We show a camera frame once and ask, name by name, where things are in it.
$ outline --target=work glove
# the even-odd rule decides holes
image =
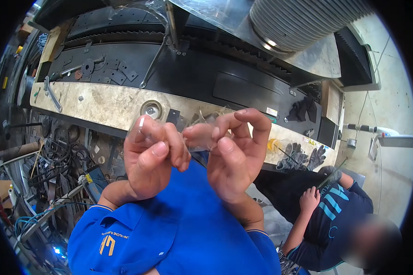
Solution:
[[[321,147],[318,150],[317,148],[314,148],[312,154],[310,154],[309,164],[307,165],[307,169],[309,171],[313,171],[315,168],[319,167],[321,164],[324,163],[326,157],[323,156],[323,154],[325,152],[326,149],[324,149],[324,145],[321,145]]]
[[[342,172],[340,170],[336,170],[333,166],[324,166],[318,171],[319,174],[324,174],[329,176],[329,182],[336,182],[341,179]]]
[[[307,158],[309,156],[301,151],[301,144],[292,144],[292,152],[289,156],[290,157],[286,157],[285,159],[277,163],[277,170],[306,170],[306,167],[303,165],[303,163],[307,162]]]

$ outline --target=blue polo shirt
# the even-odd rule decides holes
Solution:
[[[317,272],[343,263],[352,229],[366,214],[373,214],[369,196],[354,182],[346,190],[338,182],[320,190],[320,203],[312,213],[304,240],[287,254],[299,266]]]
[[[95,205],[70,236],[74,274],[281,274],[268,235],[245,231],[222,205],[206,169],[171,172],[156,197],[113,211]]]

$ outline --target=metal sheet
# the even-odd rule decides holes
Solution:
[[[126,76],[123,73],[114,69],[106,71],[106,75],[119,85],[122,85],[126,80]]]
[[[299,69],[323,78],[341,77],[340,60],[333,34],[315,42],[302,52],[283,55],[271,50],[271,47],[254,33],[248,16],[254,0],[170,0],[170,2]]]

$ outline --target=hand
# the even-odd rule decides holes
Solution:
[[[248,122],[254,128],[252,137]],[[196,142],[205,134],[205,127],[205,124],[196,124],[184,129],[182,134],[188,146],[199,146]],[[231,138],[227,136],[228,129],[231,129]],[[254,108],[216,119],[208,141],[213,149],[209,153],[207,176],[223,201],[240,203],[246,199],[245,190],[257,177],[265,160],[270,130],[271,121]]]
[[[303,196],[300,197],[301,212],[312,215],[319,202],[320,192],[315,186],[309,188],[303,193]]]
[[[159,123],[148,115],[137,119],[124,141],[127,177],[137,200],[156,196],[168,185],[171,166],[183,172],[190,159],[176,126]]]
[[[335,182],[335,181],[339,181],[341,179],[341,176],[342,176],[342,172],[340,170],[337,170],[336,172],[335,172],[335,170],[336,170],[336,168],[333,167],[333,166],[324,166],[324,167],[320,168],[318,173],[330,176],[329,177],[329,182],[332,183],[332,182]]]

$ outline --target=wrench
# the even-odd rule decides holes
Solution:
[[[60,102],[58,101],[57,97],[55,96],[54,92],[50,88],[49,85],[49,76],[46,75],[44,78],[44,91],[47,91],[50,99],[54,102],[55,107],[57,108],[58,113],[61,113],[63,111],[63,107],[61,106]]]

